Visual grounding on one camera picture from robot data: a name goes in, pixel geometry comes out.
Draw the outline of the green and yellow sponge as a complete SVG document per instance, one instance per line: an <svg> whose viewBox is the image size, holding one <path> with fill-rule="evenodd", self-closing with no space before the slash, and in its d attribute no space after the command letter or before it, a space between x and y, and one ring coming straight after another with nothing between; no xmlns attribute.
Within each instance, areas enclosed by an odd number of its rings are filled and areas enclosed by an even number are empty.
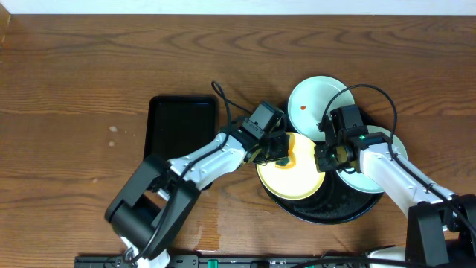
<svg viewBox="0 0 476 268"><path fill-rule="evenodd" d="M275 162L275 167L279 169L290 169L296 165L295 154L293 153L295 147L295 134L287 133L288 150L287 156Z"/></svg>

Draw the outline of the yellow plate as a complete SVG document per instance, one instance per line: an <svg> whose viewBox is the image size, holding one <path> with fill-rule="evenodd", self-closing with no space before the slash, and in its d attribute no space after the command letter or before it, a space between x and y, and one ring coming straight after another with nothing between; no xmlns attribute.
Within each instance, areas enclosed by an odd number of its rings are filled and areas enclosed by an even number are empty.
<svg viewBox="0 0 476 268"><path fill-rule="evenodd" d="M257 165L265 189L285 200L302 200L313 195L323 184L325 173L315 163L316 144L299 133L287 132L288 157Z"/></svg>

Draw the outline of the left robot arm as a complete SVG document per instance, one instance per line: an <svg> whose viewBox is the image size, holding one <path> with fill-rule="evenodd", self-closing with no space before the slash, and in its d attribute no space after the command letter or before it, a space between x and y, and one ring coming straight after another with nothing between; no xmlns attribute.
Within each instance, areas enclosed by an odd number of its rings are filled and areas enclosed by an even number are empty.
<svg viewBox="0 0 476 268"><path fill-rule="evenodd" d="M150 155L112 200L105 219L127 249L126 267L165 267L167 247L179 233L202 190L248 163L287 155L284 112L263 101L239 127L228 124L209 144L164 161Z"/></svg>

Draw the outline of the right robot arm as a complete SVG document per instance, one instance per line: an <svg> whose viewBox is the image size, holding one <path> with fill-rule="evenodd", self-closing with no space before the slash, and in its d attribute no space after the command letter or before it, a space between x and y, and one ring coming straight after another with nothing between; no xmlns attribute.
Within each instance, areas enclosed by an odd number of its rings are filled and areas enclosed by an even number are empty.
<svg viewBox="0 0 476 268"><path fill-rule="evenodd" d="M353 168L375 182L407 217L406 244L366 254L368 267L474 267L475 195L438 185L401 156L393 134L370 133L356 105L325 109L315 150L319 171Z"/></svg>

